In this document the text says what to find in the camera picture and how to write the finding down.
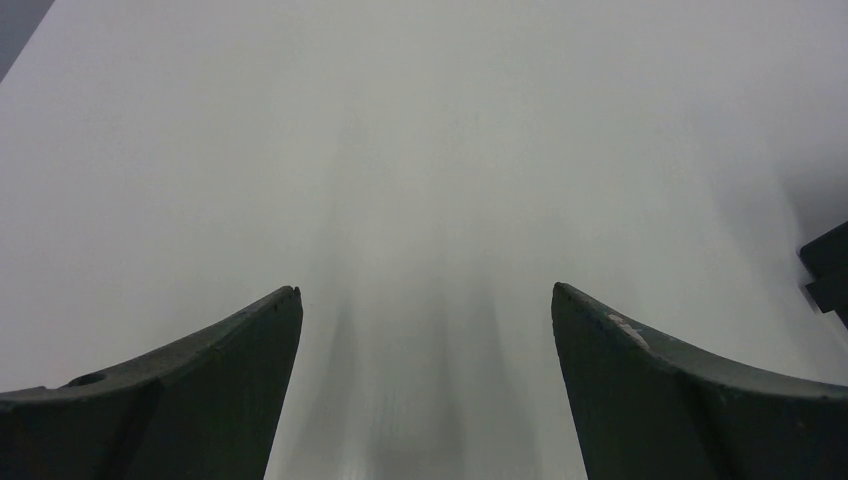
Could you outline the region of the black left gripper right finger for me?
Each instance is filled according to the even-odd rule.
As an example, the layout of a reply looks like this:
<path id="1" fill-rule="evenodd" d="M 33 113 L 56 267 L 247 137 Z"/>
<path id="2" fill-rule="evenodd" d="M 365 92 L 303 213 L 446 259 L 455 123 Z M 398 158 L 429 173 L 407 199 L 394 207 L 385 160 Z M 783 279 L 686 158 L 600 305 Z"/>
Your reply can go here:
<path id="1" fill-rule="evenodd" d="M 847 390 L 733 361 L 557 283 L 557 355 L 591 479 L 843 479 Z"/>

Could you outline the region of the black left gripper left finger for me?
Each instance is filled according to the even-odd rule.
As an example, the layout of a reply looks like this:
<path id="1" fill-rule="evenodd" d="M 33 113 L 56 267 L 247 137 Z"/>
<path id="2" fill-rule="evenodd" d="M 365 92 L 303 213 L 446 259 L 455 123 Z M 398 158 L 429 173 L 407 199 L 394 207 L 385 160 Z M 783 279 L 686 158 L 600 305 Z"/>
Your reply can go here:
<path id="1" fill-rule="evenodd" d="M 303 322 L 286 286 L 59 388 L 1 396 L 5 479 L 260 479 Z"/>

